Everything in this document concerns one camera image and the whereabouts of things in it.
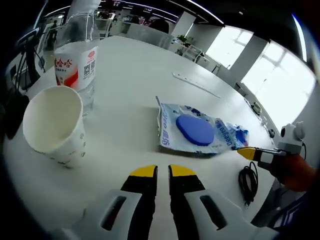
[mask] blue oval pad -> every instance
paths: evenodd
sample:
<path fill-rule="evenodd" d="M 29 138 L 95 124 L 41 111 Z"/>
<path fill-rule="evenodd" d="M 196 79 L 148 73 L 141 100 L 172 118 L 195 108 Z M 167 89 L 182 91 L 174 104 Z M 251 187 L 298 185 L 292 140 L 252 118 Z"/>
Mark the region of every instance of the blue oval pad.
<path fill-rule="evenodd" d="M 179 116 L 175 124 L 183 136 L 198 146 L 208 146 L 214 141 L 214 127 L 204 119 L 191 115 Z"/>

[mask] white paper cup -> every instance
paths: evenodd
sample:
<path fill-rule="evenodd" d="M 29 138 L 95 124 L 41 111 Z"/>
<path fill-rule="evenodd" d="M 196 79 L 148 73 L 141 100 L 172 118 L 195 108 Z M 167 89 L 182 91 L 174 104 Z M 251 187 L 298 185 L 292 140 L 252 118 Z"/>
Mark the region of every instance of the white paper cup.
<path fill-rule="evenodd" d="M 85 156 L 83 103 L 67 86 L 39 92 L 23 116 L 23 135 L 36 152 L 66 167 L 75 167 Z"/>

